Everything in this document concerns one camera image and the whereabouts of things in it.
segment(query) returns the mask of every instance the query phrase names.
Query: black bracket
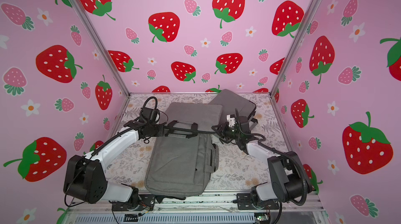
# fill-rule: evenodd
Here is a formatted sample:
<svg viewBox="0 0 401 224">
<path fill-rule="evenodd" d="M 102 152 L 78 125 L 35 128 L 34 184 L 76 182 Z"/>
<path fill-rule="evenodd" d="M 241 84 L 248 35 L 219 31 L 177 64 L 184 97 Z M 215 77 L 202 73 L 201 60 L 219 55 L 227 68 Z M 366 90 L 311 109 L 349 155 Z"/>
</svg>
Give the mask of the black bracket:
<svg viewBox="0 0 401 224">
<path fill-rule="evenodd" d="M 142 201 L 145 205 L 147 205 L 148 207 L 150 207 L 149 211 L 153 211 L 153 207 L 154 207 L 154 202 L 155 202 L 155 196 L 153 194 L 140 194 L 139 196 L 139 200 Z M 114 212 L 118 212 L 118 211 L 142 211 L 144 210 L 146 207 L 139 204 L 137 207 L 132 207 L 131 205 L 124 203 L 124 202 L 116 202 L 113 204 L 113 208 L 112 210 Z"/>
<path fill-rule="evenodd" d="M 267 207 L 259 207 L 255 206 L 252 203 L 251 194 L 237 194 L 237 199 L 233 201 L 233 203 L 237 203 L 237 207 L 239 210 L 263 210 L 265 211 L 267 207 L 270 210 L 279 209 L 278 202 L 273 200 L 264 201 Z"/>
</svg>

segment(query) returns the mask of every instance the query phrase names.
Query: strawberry wallpaper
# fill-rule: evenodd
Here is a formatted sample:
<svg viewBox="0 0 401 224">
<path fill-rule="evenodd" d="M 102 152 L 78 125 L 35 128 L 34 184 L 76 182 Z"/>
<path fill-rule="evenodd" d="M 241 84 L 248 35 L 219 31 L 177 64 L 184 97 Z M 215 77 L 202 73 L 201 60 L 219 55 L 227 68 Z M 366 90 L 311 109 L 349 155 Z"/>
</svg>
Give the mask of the strawberry wallpaper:
<svg viewBox="0 0 401 224">
<path fill-rule="evenodd" d="M 107 139 L 124 97 L 68 0 L 0 8 L 1 220 L 60 224 L 68 159 Z"/>
<path fill-rule="evenodd" d="M 310 0 L 80 0 L 130 92 L 271 90 Z"/>
<path fill-rule="evenodd" d="M 275 99 L 330 223 L 398 223 L 400 0 L 322 0 Z"/>
</svg>

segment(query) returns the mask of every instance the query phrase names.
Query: gray backpack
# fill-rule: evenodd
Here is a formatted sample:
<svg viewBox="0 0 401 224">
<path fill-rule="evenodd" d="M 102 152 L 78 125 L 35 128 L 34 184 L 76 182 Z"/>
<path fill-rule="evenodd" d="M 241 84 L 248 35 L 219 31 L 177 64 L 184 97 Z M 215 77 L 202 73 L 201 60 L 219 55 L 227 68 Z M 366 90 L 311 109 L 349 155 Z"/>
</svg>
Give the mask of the gray backpack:
<svg viewBox="0 0 401 224">
<path fill-rule="evenodd" d="M 211 135 L 157 137 L 145 187 L 159 203 L 165 197 L 184 200 L 202 194 L 216 169 L 218 147 L 212 144 Z"/>
</svg>

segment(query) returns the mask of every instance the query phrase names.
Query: floral tablecloth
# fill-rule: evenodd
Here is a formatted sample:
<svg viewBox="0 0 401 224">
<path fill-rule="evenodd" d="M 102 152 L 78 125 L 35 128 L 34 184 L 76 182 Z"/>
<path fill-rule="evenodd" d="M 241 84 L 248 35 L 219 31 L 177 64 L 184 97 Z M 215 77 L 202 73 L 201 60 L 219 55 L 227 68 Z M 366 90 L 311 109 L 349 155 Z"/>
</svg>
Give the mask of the floral tablecloth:
<svg viewBox="0 0 401 224">
<path fill-rule="evenodd" d="M 144 101 L 151 95 L 132 94 L 120 126 L 135 119 Z M 216 94 L 154 94 L 158 99 L 158 109 L 165 111 L 171 102 L 208 103 Z M 270 99 L 266 94 L 240 94 L 240 96 L 257 105 L 255 118 L 259 123 L 253 133 L 266 136 L 266 144 L 281 151 L 287 151 L 286 143 L 278 126 Z M 143 180 L 150 156 L 152 154 L 155 137 L 148 144 L 142 140 L 124 150 L 107 167 L 106 178 L 116 183 L 130 184 L 144 190 Z M 251 187 L 270 180 L 268 166 L 258 159 L 246 155 L 234 144 L 222 144 L 214 141 L 219 148 L 219 168 L 212 174 L 206 190 L 248 190 Z"/>
</svg>

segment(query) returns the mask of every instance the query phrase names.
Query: wire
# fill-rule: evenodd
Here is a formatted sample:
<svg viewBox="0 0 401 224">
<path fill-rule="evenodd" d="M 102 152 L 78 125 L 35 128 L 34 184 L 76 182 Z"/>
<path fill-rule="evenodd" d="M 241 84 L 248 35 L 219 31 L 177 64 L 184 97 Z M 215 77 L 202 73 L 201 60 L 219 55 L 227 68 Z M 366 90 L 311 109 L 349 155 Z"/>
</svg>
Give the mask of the wire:
<svg viewBox="0 0 401 224">
<path fill-rule="evenodd" d="M 274 220 L 274 222 L 272 224 L 276 224 L 278 222 L 278 220 L 280 219 L 280 216 L 281 216 L 281 212 L 283 211 L 283 203 L 281 203 L 281 201 L 279 201 L 278 204 L 279 204 L 278 215 L 276 216 L 276 219 Z"/>
<path fill-rule="evenodd" d="M 114 211 L 113 211 L 114 203 L 115 203 L 115 201 L 112 201 L 112 202 L 111 202 L 111 204 L 112 204 L 112 214 L 113 214 L 114 219 L 115 219 L 115 221 L 117 222 L 117 224 L 119 224 L 117 218 L 116 218 L 115 215 L 114 215 Z"/>
<path fill-rule="evenodd" d="M 84 169 L 88 166 L 88 164 L 89 164 L 90 160 L 92 159 L 92 157 L 93 157 L 93 156 L 91 156 L 91 157 L 89 158 L 88 162 L 86 162 L 85 165 L 83 165 L 83 166 L 79 169 L 79 171 L 77 172 L 77 175 L 73 178 L 73 180 L 71 181 L 71 183 L 68 185 L 67 190 L 65 191 L 65 194 L 64 194 L 64 204 L 65 204 L 67 207 L 69 207 L 69 208 L 70 208 L 70 207 L 78 206 L 78 205 L 80 205 L 80 204 L 82 204 L 82 203 L 85 203 L 85 201 L 83 201 L 83 202 L 79 202 L 78 204 L 68 205 L 68 204 L 67 204 L 67 193 L 68 193 L 68 190 L 70 189 L 71 185 L 74 183 L 75 179 L 77 179 L 77 177 L 78 177 L 79 174 L 81 173 L 81 171 L 84 170 Z M 85 159 L 85 156 L 83 156 L 78 162 L 82 161 L 83 159 Z"/>
</svg>

